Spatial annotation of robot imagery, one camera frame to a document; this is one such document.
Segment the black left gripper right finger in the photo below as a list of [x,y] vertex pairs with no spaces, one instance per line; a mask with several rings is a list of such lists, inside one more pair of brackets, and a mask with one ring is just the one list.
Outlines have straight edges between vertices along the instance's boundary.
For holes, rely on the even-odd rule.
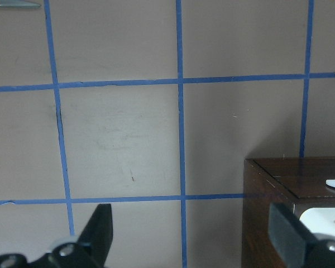
[[335,267],[335,240],[319,240],[287,206],[272,203],[269,239],[286,267]]

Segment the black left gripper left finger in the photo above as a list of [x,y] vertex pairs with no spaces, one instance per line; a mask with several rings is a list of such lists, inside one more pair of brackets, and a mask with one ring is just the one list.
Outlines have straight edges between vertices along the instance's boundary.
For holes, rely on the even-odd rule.
[[104,267],[113,240],[112,207],[99,204],[75,242],[51,253],[55,267]]

